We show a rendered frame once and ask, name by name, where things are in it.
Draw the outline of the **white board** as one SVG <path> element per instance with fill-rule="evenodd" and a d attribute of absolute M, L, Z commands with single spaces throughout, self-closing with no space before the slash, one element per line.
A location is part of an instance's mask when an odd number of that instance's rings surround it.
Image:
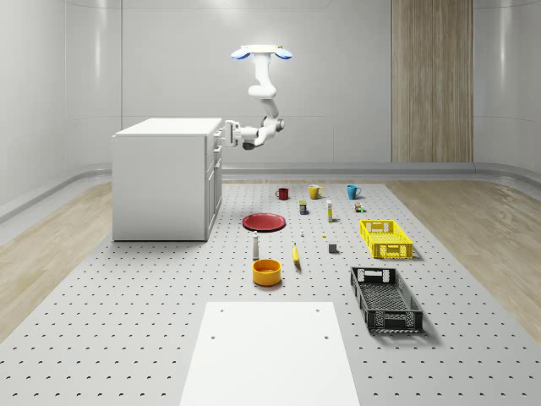
<path fill-rule="evenodd" d="M 359 406 L 331 302 L 210 302 L 180 406 Z"/>

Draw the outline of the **white cabinet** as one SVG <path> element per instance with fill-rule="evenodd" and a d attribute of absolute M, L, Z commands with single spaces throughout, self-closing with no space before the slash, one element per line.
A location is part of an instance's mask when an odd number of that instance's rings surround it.
<path fill-rule="evenodd" d="M 206 241 L 220 200 L 215 149 L 219 118 L 149 118 L 112 137 L 112 237 Z"/>

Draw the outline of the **white drawer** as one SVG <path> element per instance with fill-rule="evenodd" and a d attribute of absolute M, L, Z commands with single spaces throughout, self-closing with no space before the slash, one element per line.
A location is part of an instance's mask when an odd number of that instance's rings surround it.
<path fill-rule="evenodd" d="M 223 129 L 223 126 L 219 124 L 211 133 L 208 134 L 206 137 L 207 141 L 207 147 L 206 150 L 214 150 L 215 144 L 219 141 L 221 130 Z"/>

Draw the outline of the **yellow bowl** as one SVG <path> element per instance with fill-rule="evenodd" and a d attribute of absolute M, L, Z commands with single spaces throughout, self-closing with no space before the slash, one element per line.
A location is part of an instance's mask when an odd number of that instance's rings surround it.
<path fill-rule="evenodd" d="M 253 281 L 260 286 L 273 286 L 281 281 L 281 264 L 276 260 L 257 260 L 252 269 Z"/>

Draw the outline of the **red plate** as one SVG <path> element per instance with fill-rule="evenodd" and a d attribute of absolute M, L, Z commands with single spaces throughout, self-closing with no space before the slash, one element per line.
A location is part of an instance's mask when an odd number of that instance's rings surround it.
<path fill-rule="evenodd" d="M 254 213 L 243 219 L 243 226 L 257 232 L 274 232 L 286 226 L 284 217 L 273 213 Z"/>

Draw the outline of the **yellow basket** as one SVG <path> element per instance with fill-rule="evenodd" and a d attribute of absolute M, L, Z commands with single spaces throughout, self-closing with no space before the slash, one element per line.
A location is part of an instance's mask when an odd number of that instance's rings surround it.
<path fill-rule="evenodd" d="M 360 233 L 374 258 L 412 258 L 413 242 L 394 220 L 361 220 Z"/>

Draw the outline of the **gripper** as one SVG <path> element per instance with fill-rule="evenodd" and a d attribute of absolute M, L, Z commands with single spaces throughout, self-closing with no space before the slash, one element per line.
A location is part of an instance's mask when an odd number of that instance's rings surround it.
<path fill-rule="evenodd" d="M 227 147 L 236 147 L 238 145 L 239 129 L 239 122 L 226 120 L 220 132 L 221 144 Z"/>

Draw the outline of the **dark grey basket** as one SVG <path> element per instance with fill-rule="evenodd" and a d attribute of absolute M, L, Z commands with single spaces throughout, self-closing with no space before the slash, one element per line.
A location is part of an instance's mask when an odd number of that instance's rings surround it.
<path fill-rule="evenodd" d="M 423 330 L 423 311 L 399 271 L 352 266 L 350 272 L 350 283 L 369 330 Z"/>

